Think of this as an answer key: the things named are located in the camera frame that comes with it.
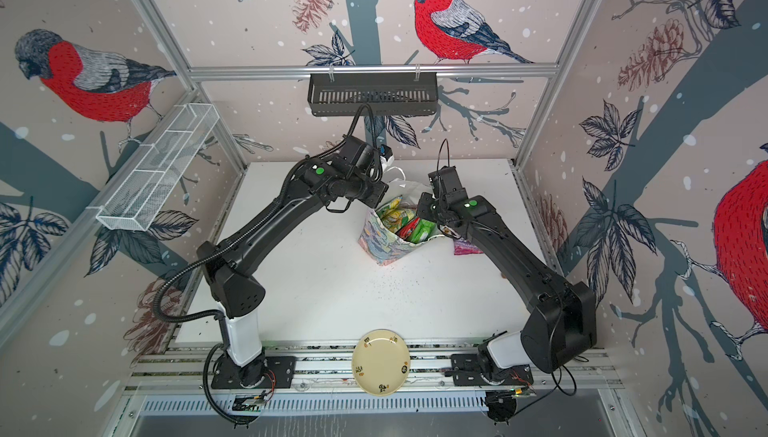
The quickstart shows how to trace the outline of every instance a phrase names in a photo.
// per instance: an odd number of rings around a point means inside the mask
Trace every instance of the wallpaper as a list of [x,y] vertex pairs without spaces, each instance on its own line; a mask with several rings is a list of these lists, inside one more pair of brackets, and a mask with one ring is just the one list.
[[[545,78],[439,78],[434,116],[385,116],[377,131],[396,159],[433,159],[448,138],[456,158],[513,158]],[[351,117],[312,115],[306,82],[205,82],[246,160],[293,161],[341,140]],[[365,139],[364,119],[356,136]]]
[[524,175],[648,435],[768,432],[768,0],[604,0]]
[[[2,310],[183,88],[129,0],[0,0],[0,22]],[[2,348],[4,435],[100,432],[131,364],[163,344],[154,292],[211,235],[234,181],[210,138],[147,232],[91,236]]]
[[453,0],[432,18],[442,30],[417,10],[452,0],[155,1],[192,66],[300,66],[337,30],[358,65],[554,62],[581,0]]

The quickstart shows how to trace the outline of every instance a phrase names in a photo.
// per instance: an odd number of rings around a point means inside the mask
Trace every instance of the beige plate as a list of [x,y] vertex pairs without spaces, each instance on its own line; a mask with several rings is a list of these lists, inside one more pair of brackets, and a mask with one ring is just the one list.
[[402,337],[391,330],[374,330],[360,339],[352,353],[352,373],[369,394],[389,395],[408,378],[411,356]]

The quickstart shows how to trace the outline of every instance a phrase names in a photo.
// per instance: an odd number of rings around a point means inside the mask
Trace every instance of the colorful patterned bag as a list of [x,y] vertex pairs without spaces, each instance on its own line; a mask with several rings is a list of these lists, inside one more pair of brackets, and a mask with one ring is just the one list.
[[[418,199],[422,192],[432,192],[432,189],[420,182],[402,181],[396,179],[389,182],[389,191],[384,194],[382,202],[386,203],[402,195],[402,202],[399,208],[413,208],[418,206]],[[366,216],[366,222],[362,226],[360,239],[357,242],[380,266],[389,265],[400,257],[411,253],[418,247],[425,245],[429,240],[441,237],[442,233],[437,226],[429,234],[427,240],[421,243],[410,243],[397,237],[394,233],[387,231],[376,211],[370,209]]]

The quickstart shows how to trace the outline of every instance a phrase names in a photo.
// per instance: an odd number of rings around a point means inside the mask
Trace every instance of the white wire basket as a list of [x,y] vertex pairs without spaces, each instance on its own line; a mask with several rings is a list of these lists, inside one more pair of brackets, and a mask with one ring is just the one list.
[[203,146],[219,113],[211,104],[186,104],[145,152],[96,217],[109,229],[147,231],[176,187],[187,166]]

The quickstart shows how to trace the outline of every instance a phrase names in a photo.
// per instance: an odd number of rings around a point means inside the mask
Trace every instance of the purple package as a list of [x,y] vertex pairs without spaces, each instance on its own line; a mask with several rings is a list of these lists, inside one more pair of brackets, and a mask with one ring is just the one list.
[[453,241],[453,255],[466,255],[468,253],[482,253],[482,250],[476,248],[464,239]]

